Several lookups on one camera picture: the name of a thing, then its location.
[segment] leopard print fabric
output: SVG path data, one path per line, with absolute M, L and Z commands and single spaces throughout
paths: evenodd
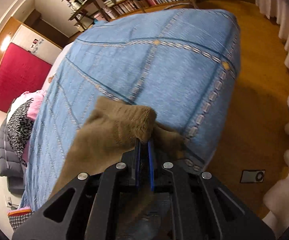
M 27 167 L 27 163 L 21 158 L 26 144 L 30 138 L 32 126 L 34 121 L 27 117 L 29 106 L 33 99 L 29 99 L 23 103 L 12 114 L 7 124 L 7 135 L 11 148 L 18 155 L 20 163 Z

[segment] wooden floor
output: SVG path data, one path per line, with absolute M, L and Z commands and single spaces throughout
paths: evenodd
M 289 136 L 286 100 L 289 72 L 279 26 L 251 3 L 209 0 L 201 9 L 234 13 L 241 28 L 241 72 L 230 103 L 225 129 L 208 171 L 218 177 L 260 217 L 266 212 L 263 195 L 282 176 Z M 239 183 L 242 170 L 265 170 L 263 183 Z

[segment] brown cloth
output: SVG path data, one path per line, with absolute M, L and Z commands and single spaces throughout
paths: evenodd
M 124 152 L 134 148 L 136 138 L 145 143 L 152 135 L 156 148 L 172 159 L 182 158 L 183 137 L 156 123 L 156 116 L 150 107 L 99 97 L 91 115 L 76 134 L 49 198 L 80 172 L 98 174 L 119 162 Z

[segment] pillow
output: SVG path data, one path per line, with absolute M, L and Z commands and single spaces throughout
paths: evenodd
M 26 91 L 14 100 L 7 114 L 6 129 L 10 146 L 25 167 L 28 162 L 32 126 L 45 95 L 45 90 L 38 90 L 34 93 Z
M 10 106 L 9 106 L 9 109 L 8 109 L 8 111 L 7 111 L 7 115 L 9 114 L 9 112 L 10 112 L 10 110 L 11 110 L 11 106 L 12 106 L 12 104 L 14 103 L 15 100 L 16 100 L 15 98 L 12 100 L 12 102 L 11 102 L 11 104 L 10 104 Z
M 20 163 L 25 167 L 27 167 L 27 162 L 22 158 L 22 154 L 29 141 L 34 125 L 34 121 L 27 117 L 27 112 L 32 101 L 33 99 L 31 98 L 18 107 L 6 126 L 10 146 L 18 155 Z
M 14 99 L 13 103 L 10 106 L 10 111 L 7 113 L 7 124 L 13 115 L 13 113 L 25 102 L 27 102 L 29 99 L 33 98 L 32 106 L 29 107 L 29 118 L 31 120 L 35 120 L 37 117 L 37 114 L 39 112 L 39 108 L 41 106 L 41 103 L 43 101 L 44 96 L 46 95 L 45 90 L 38 90 L 34 93 L 30 93 L 29 91 L 26 91 L 20 95 L 20 97 Z

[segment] blue bedspread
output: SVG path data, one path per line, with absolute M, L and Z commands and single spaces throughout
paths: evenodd
M 71 142 L 98 96 L 151 106 L 186 137 L 186 160 L 211 160 L 240 69 L 239 27 L 224 10 L 173 9 L 100 22 L 60 64 L 30 139 L 21 206 L 47 200 Z

